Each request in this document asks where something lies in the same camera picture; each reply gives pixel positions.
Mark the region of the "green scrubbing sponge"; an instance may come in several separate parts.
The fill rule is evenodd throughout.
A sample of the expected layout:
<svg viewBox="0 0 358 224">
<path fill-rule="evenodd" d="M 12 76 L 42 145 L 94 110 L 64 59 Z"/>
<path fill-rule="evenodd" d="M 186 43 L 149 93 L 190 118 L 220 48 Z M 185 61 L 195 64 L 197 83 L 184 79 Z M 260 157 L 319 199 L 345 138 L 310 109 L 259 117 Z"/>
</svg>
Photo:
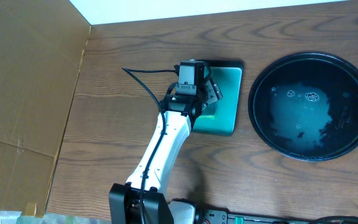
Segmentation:
<svg viewBox="0 0 358 224">
<path fill-rule="evenodd" d="M 216 103 L 209 104 L 203 108 L 201 117 L 213 118 L 216 116 L 217 106 Z"/>
</svg>

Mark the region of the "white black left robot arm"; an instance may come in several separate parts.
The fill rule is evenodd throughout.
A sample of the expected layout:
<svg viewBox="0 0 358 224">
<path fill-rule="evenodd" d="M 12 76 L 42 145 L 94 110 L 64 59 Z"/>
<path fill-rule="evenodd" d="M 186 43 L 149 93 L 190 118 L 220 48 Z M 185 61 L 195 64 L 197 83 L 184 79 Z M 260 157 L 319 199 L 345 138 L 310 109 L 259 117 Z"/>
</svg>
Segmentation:
<svg viewBox="0 0 358 224">
<path fill-rule="evenodd" d="M 211 81 L 207 62 L 182 61 L 174 68 L 178 80 L 162 100 L 152 139 L 126 183 L 109 191 L 112 223 L 201 223 L 196 205 L 186 201 L 167 203 L 165 194 L 177 155 L 196 119 L 211 103 L 222 98 Z"/>
</svg>

